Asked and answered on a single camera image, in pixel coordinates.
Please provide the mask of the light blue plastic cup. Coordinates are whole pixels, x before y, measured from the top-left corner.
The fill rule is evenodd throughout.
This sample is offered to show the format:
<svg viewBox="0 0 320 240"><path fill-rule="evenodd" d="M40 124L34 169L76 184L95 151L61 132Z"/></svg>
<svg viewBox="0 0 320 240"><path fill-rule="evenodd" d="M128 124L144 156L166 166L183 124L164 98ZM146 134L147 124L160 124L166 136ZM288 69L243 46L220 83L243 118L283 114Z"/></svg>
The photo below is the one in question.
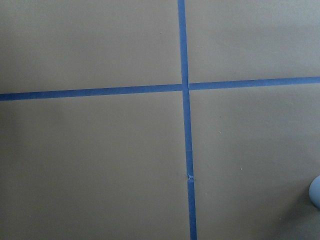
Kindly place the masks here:
<svg viewBox="0 0 320 240"><path fill-rule="evenodd" d="M317 176L309 186L309 198L312 204L320 209L320 176Z"/></svg>

